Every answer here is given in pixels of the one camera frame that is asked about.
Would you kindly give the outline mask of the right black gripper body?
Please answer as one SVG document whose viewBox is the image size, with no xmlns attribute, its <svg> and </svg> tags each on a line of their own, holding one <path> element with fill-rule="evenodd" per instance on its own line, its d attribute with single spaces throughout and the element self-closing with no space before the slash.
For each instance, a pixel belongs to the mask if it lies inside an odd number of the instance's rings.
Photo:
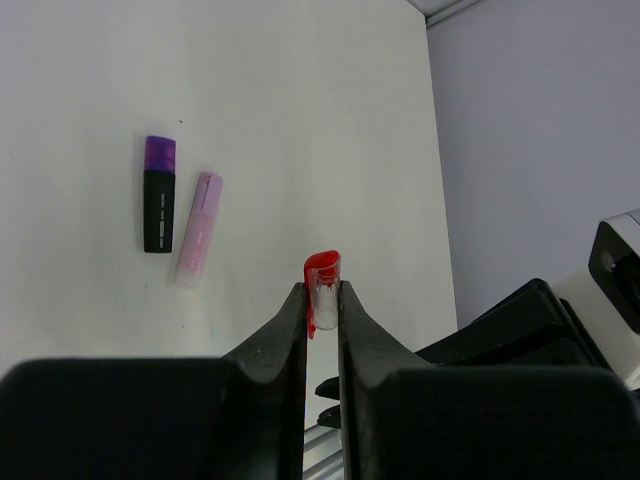
<svg viewBox="0 0 640 480">
<path fill-rule="evenodd" d="M 437 366 L 610 368 L 569 302 L 541 279 L 527 282 L 466 327 L 416 354 Z"/>
</svg>

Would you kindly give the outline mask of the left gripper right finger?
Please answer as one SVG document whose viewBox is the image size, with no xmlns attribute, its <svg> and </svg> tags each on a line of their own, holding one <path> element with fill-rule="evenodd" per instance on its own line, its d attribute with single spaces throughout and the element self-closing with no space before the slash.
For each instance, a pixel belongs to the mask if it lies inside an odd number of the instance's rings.
<svg viewBox="0 0 640 480">
<path fill-rule="evenodd" d="M 339 289 L 339 380 L 349 479 L 436 479 L 440 426 L 436 370 Z"/>
</svg>

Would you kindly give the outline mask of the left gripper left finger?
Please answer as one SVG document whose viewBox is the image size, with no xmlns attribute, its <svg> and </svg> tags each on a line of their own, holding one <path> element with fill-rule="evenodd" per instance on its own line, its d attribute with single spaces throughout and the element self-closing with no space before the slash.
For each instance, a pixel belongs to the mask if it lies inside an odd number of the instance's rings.
<svg viewBox="0 0 640 480">
<path fill-rule="evenodd" d="M 300 479 L 307 370 L 307 293 L 224 356 L 233 368 L 217 415 L 211 479 Z"/>
</svg>

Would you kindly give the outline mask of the red pen cap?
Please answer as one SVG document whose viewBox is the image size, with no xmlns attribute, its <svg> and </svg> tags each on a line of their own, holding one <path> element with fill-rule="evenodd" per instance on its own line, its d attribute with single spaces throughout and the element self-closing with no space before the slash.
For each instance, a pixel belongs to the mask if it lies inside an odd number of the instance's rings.
<svg viewBox="0 0 640 480">
<path fill-rule="evenodd" d="M 304 263 L 304 284 L 308 294 L 307 331 L 313 339 L 317 330 L 330 331 L 338 324 L 338 290 L 341 255 L 336 250 L 311 255 Z"/>
</svg>

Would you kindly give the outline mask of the pink marker pen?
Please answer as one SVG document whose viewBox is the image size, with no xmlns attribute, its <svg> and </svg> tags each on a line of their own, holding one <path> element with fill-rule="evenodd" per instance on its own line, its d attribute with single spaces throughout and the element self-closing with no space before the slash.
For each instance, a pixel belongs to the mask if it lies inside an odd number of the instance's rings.
<svg viewBox="0 0 640 480">
<path fill-rule="evenodd" d="M 175 283 L 197 289 L 201 282 L 223 189 L 223 179 L 202 173 L 197 182 L 176 265 Z"/>
</svg>

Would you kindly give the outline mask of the black purple highlighter pen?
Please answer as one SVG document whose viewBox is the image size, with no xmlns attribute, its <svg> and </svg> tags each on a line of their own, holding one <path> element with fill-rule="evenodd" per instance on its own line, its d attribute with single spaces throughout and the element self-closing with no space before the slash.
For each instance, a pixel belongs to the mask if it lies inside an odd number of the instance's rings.
<svg viewBox="0 0 640 480">
<path fill-rule="evenodd" d="M 143 175 L 143 249 L 168 254 L 173 249 L 175 176 L 145 170 Z"/>
</svg>

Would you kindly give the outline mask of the purple highlighter cap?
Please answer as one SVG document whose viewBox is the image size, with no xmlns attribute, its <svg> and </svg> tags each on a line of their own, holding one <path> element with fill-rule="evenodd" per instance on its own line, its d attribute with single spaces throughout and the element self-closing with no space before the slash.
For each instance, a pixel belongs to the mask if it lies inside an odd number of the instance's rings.
<svg viewBox="0 0 640 480">
<path fill-rule="evenodd" d="M 144 147 L 144 170 L 174 175 L 176 141 L 161 136 L 147 136 Z"/>
</svg>

